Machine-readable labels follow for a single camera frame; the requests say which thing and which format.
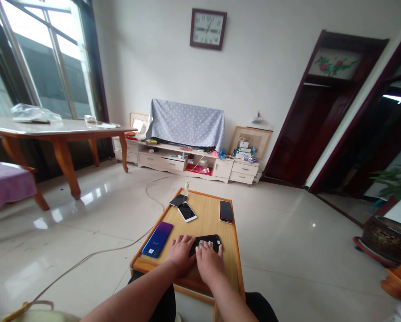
tv stand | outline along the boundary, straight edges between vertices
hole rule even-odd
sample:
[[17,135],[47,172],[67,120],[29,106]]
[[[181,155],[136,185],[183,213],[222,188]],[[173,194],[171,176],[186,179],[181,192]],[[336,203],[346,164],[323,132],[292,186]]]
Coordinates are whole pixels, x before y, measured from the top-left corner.
[[[206,180],[219,180],[224,183],[237,181],[251,185],[258,171],[258,163],[249,163],[241,159],[225,158],[220,160],[212,153],[200,152],[196,149],[183,151],[181,147],[173,144],[147,144],[145,142],[126,140],[127,162],[133,162],[138,167],[148,167],[157,171],[168,171],[185,177],[198,177]],[[121,145],[118,138],[113,139],[114,153],[117,160],[122,159]],[[158,151],[149,153],[147,147],[157,148]],[[193,165],[189,165],[185,155],[193,154]],[[196,165],[200,159],[206,160],[210,172],[208,174],[190,171],[190,167]]]

small bottle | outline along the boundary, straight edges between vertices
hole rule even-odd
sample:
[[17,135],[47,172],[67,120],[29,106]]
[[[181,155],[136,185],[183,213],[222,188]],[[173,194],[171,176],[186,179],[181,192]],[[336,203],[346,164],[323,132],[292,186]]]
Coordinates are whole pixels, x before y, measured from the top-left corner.
[[188,183],[191,181],[186,181],[186,186],[184,187],[184,196],[188,197]]

plastic bag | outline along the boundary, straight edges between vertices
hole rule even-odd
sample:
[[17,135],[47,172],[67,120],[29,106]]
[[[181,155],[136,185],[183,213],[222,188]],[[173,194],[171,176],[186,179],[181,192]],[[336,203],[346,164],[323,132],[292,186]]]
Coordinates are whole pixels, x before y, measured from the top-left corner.
[[34,105],[17,104],[11,110],[14,122],[20,123],[50,123],[51,121],[61,121],[59,114],[50,110]]

wall clock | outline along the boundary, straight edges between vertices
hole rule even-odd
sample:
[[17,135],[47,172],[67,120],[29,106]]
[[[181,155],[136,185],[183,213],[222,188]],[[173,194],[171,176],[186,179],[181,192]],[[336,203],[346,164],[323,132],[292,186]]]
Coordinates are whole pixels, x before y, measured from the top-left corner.
[[193,8],[190,46],[221,50],[227,13]]

chair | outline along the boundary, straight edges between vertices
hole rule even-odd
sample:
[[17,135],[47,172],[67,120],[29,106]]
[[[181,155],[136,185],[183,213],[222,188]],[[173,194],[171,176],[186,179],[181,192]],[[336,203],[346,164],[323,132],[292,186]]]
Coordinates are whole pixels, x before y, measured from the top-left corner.
[[7,202],[32,196],[42,210],[50,207],[37,189],[33,173],[37,170],[22,165],[0,162],[0,207]]

